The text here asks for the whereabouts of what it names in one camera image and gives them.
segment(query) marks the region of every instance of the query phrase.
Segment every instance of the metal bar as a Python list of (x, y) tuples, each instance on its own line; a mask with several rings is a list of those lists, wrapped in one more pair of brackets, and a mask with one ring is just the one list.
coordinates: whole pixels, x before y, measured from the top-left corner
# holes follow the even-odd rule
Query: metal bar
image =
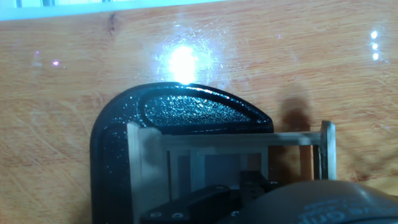
[(218, 147), (206, 147), (197, 148), (199, 155), (225, 155), (225, 154), (253, 154), (261, 153), (262, 149), (259, 146), (218, 146)]
[(219, 154), (222, 148), (258, 148), (266, 146), (311, 146), (320, 143), (319, 132), (272, 133), (272, 134), (217, 134), (194, 136), (162, 136), (162, 145), (167, 150), (189, 150), (202, 148), (217, 149)]
[(312, 156), (313, 156), (313, 179), (321, 179), (321, 165), (320, 165), (320, 152), (319, 146), (312, 146)]
[(323, 172), (322, 179), (337, 179), (336, 164), (336, 126), (331, 121), (322, 121), (321, 126), (321, 157)]
[(268, 180), (268, 146), (261, 151), (261, 174)]
[(205, 156), (200, 155), (196, 150), (190, 151), (191, 166), (191, 192), (205, 187)]
[(241, 171), (247, 170), (248, 169), (248, 154), (247, 153), (241, 154), (239, 156), (239, 158), (241, 160), (241, 162), (240, 162)]
[(131, 176), (131, 196), (132, 196), (132, 212), (133, 224), (139, 223), (139, 214), (144, 212), (140, 209), (140, 189), (142, 186), (141, 176), (141, 142), (140, 142), (140, 126), (135, 123), (127, 124), (127, 137), (129, 144), (129, 162)]
[(180, 156), (189, 156), (189, 151), (170, 151), (170, 182), (172, 200), (180, 196), (180, 177), (178, 176), (178, 158)]

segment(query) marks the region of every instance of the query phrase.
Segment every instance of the bolt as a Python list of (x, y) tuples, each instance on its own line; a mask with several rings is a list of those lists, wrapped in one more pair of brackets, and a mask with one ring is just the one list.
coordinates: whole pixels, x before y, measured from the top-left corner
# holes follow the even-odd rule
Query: bolt
[(157, 218), (157, 217), (161, 217), (161, 216), (162, 216), (162, 214), (160, 212), (154, 212), (154, 213), (150, 214), (151, 218)]
[(235, 212), (232, 212), (232, 213), (231, 213), (231, 216), (235, 217), (235, 216), (238, 215), (238, 214), (239, 214), (239, 211), (235, 211)]
[(182, 218), (182, 217), (184, 217), (184, 215), (182, 215), (182, 213), (174, 213), (172, 215), (172, 218)]

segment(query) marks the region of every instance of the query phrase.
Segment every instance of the light spot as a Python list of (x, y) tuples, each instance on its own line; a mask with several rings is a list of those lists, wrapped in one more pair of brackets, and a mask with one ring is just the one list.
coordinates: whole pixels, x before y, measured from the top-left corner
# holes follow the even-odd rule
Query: light spot
[(169, 70), (174, 74), (175, 81), (184, 85), (195, 81), (195, 69), (198, 58), (193, 53), (192, 48), (180, 46), (171, 54)]
[(374, 53), (373, 54), (373, 60), (377, 60), (379, 59), (379, 54), (378, 53)]
[(371, 33), (371, 37), (372, 37), (372, 39), (376, 39), (376, 37), (377, 37), (377, 31), (376, 30)]

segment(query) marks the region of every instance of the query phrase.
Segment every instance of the wood grain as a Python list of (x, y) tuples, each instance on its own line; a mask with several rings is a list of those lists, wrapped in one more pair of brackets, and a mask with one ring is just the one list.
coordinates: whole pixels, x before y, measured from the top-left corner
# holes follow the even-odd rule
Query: wood grain
[[(89, 223), (96, 116), (127, 88), (175, 81), (167, 63), (178, 45), (210, 58), (199, 58), (195, 83), (248, 100), (276, 131), (333, 121), (338, 178), (390, 191), (398, 183), (397, 7), (237, 0), (1, 22), (0, 222)], [(298, 150), (272, 150), (270, 172), (299, 180)]]

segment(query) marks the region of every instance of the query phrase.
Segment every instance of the metal frame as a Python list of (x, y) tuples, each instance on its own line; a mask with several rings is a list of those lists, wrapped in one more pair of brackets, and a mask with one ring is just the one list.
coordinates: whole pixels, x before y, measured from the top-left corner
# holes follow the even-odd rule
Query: metal frame
[[(206, 155), (241, 154), (241, 160), (246, 158), (247, 161), (247, 154), (260, 153), (261, 174), (267, 178), (268, 146), (313, 145), (314, 179), (337, 179), (336, 129), (330, 121), (322, 121), (318, 132), (190, 136), (161, 135), (155, 128), (140, 128), (137, 124), (129, 123), (127, 135), (135, 214), (166, 203), (170, 198), (178, 198), (179, 156), (190, 156), (192, 191), (205, 187)], [(241, 168), (247, 169), (247, 164), (243, 162)], [(157, 184), (147, 184), (153, 180)]]

